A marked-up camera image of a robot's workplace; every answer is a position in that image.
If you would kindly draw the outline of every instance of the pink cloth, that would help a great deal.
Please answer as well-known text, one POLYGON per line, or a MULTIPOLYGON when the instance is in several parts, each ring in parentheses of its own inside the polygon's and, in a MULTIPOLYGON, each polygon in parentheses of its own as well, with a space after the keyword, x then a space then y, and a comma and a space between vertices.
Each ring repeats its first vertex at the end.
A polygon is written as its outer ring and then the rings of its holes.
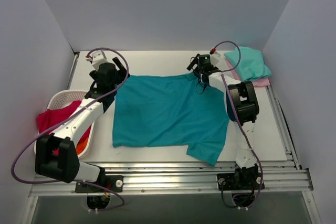
MULTIPOLYGON (((227 59, 225 59, 225 61, 229 69, 233 68, 233 66, 227 59)), ((237 73, 236 70, 232 70, 231 73, 236 80, 241 81, 239 74, 237 73)), ((254 87, 266 87, 271 85, 271 83, 269 83, 268 78, 260 78, 259 80, 253 81, 252 83, 254 87)))

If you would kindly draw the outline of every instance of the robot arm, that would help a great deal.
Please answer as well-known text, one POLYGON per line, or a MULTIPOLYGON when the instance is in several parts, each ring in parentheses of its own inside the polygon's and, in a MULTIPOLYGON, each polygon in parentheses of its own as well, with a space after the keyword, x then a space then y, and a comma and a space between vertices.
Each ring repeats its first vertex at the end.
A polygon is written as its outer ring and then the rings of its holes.
MULTIPOLYGON (((209 86, 221 90, 226 93, 225 86, 220 72, 211 74, 209 78, 209 86)), ((230 95, 235 103, 235 109, 240 117, 240 123, 246 133, 251 147, 254 147, 254 127, 256 116, 259 113, 259 105, 255 96, 253 85, 250 82, 237 81, 229 76, 224 76, 224 79, 230 89, 230 95)), ((227 95, 224 96, 225 110, 230 118, 228 124, 228 131, 231 131, 236 136, 236 143, 238 145, 236 164, 240 168, 251 168, 256 164, 256 159, 253 156, 246 140, 241 133, 236 119, 232 112, 232 106, 228 100, 227 95)))
POLYGON ((85 110, 37 140, 35 172, 66 183, 85 180, 106 186, 108 178, 104 168, 79 162, 76 146, 88 127, 113 103, 117 92, 89 104, 114 90, 125 79, 126 70, 117 57, 113 58, 115 64, 108 62, 102 51, 93 53, 90 62, 95 68, 90 72, 93 83, 85 99, 72 115, 82 108, 85 110), (56 149, 59 149, 58 155, 53 153, 56 149))
POLYGON ((205 85, 221 90, 221 92, 225 94, 225 109, 230 118, 228 130, 233 131, 238 145, 236 164, 241 169, 254 167, 256 165, 256 159, 247 145, 238 124, 235 122, 236 119, 233 114, 234 109, 237 112, 239 122, 242 125, 244 132, 247 134, 253 148, 254 127, 257 114, 259 113, 259 105, 253 84, 250 81, 241 82, 230 78, 229 76, 224 76, 230 91, 230 94, 228 94, 223 84, 222 72, 212 64, 212 61, 214 62, 214 65, 216 65, 221 61, 221 58, 220 56, 215 56, 211 59, 210 55, 196 55, 187 69, 191 70, 193 66, 196 65, 193 72, 199 80, 205 83, 205 85), (229 102, 228 95, 231 96, 234 102, 234 108, 232 108, 229 102))

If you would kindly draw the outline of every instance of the folded teal towel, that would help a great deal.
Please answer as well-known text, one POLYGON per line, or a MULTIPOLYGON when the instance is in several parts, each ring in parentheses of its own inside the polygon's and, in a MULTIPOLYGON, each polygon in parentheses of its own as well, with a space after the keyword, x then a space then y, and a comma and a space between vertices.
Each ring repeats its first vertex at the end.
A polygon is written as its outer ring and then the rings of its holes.
MULTIPOLYGON (((249 47, 239 47, 241 53, 241 60, 236 68, 242 81, 256 81, 260 78, 266 78, 270 76, 271 70, 264 64, 263 55, 259 50, 255 50, 249 47)), ((224 53, 226 59, 235 66, 239 59, 238 49, 224 53)))
POLYGON ((229 121, 224 95, 197 94, 197 82, 192 73, 131 76, 115 97, 113 147, 188 145, 188 155, 215 165, 229 121))

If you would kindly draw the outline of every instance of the white plastic basket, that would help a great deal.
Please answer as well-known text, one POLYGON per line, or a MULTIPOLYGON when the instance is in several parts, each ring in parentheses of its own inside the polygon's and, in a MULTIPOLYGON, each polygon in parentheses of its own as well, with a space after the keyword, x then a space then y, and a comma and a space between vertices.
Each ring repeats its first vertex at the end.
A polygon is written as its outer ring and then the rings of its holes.
MULTIPOLYGON (((83 100, 86 93, 87 93, 87 91, 78 91, 78 90, 60 91, 52 97, 52 99, 50 100, 47 108, 50 109, 50 110, 62 109, 64 107, 70 105, 73 101, 83 100)), ((89 152, 89 146, 90 146, 90 143, 91 143, 94 124, 95 123, 93 123, 91 125, 89 139, 88 139, 88 143, 87 143, 85 149, 78 155, 79 159, 85 157, 85 155, 87 155, 88 152, 89 152)), ((36 141, 35 141, 35 144, 34 144, 34 153, 36 153, 36 141)))

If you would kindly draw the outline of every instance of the white table surface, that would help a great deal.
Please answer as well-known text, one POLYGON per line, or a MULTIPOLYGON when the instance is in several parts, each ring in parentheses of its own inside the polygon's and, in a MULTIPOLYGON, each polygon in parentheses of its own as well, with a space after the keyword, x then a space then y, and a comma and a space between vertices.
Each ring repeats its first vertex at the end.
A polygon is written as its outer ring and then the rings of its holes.
MULTIPOLYGON (((186 67, 190 57, 196 54, 207 54, 208 51, 120 51, 125 56, 130 74, 174 76, 188 73, 186 67)), ((93 70, 85 61, 87 51, 80 53, 70 89, 88 91, 92 83, 89 72, 93 70)), ((106 52, 109 61, 116 55, 106 52)), ((217 65, 227 69, 226 64, 217 65)), ((286 155, 277 124, 268 99, 266 88, 255 88, 259 102, 260 113, 255 126, 254 149, 261 161, 285 161, 286 155)), ((88 152, 81 159, 86 162, 197 162, 198 160, 186 154, 185 146, 168 147, 112 147, 112 129, 114 105, 107 110, 95 123, 92 142, 88 152)), ((235 134, 228 127, 226 143, 218 161, 234 161, 237 145, 235 134)))

